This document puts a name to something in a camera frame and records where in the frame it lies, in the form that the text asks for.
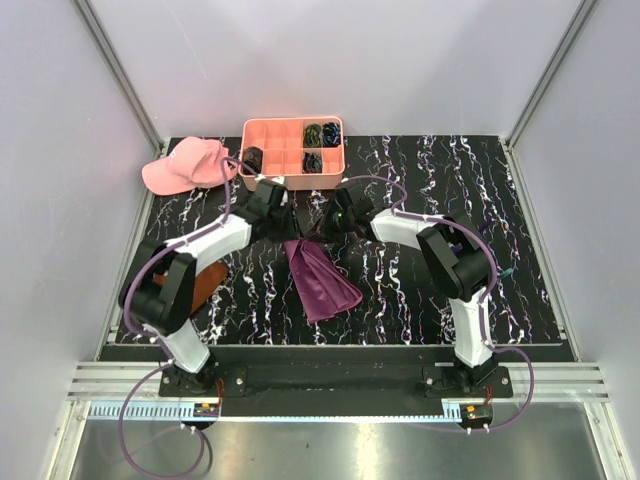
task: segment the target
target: gray floor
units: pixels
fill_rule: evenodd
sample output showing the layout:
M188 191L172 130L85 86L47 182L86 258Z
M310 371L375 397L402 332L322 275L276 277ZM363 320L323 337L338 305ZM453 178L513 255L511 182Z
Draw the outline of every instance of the gray floor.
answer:
M500 417L515 407L498 405ZM195 438L174 432L149 445L166 423L130 422L136 460L160 475L189 467ZM89 421L72 478L144 478L123 460L116 422ZM577 405L534 405L521 421L490 435L438 433L414 425L220 422L207 431L214 452L201 479L603 479L586 417Z

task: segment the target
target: maroon fabric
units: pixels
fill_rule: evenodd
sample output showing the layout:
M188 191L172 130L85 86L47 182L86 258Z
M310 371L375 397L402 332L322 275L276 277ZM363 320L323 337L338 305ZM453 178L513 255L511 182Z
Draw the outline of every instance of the maroon fabric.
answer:
M331 318L362 301L362 292L340 275L317 243L301 239L282 245L309 322Z

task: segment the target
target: marble tabletop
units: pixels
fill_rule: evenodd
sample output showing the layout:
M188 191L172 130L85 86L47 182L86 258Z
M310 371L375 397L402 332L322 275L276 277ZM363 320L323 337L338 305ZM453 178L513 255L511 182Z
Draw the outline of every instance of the marble tabletop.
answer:
M234 156L239 138L222 138ZM170 149L178 139L173 139ZM515 185L497 137L346 137L345 176L375 174L409 192L405 210L420 213L466 211L493 250L501 280L492 292L490 323L498 343L557 343L558 327L540 266L519 205ZM397 192L382 182L365 190L376 205L388 206ZM330 192L296 192L303 228L318 218ZM233 201L246 196L239 178ZM222 187L155 197L146 234L168 239L218 217ZM192 320L204 341L225 344L439 344L455 331L447 299L438 294L420 252L353 237L327 248L342 274L363 293L362 303L333 319L310 325L281 245L260 241L224 259L229 277ZM116 343L145 342L125 333Z

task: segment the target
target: pink organizer tray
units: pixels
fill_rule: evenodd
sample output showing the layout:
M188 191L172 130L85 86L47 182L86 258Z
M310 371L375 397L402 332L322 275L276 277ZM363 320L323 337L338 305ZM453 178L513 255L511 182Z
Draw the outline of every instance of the pink organizer tray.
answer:
M337 147L304 148L304 130L308 125L320 126L327 122L340 125L340 145ZM242 153L249 147L263 152L262 175L267 178L284 176L289 190L330 190L344 172L344 128L338 117L254 118L244 124ZM322 158L322 173L302 173L305 153L316 153ZM251 191L256 189L253 175L240 176Z

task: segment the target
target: brown leather item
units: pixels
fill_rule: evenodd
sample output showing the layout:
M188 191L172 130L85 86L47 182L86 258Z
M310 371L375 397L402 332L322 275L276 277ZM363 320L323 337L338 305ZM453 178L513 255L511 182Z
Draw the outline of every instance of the brown leather item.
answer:
M196 284L193 288L191 313L204 305L207 299L213 295L216 288L227 278L227 275L229 275L229 267L224 263L213 263L200 272L196 277ZM166 275L153 275L153 281L158 285L164 285L166 279Z

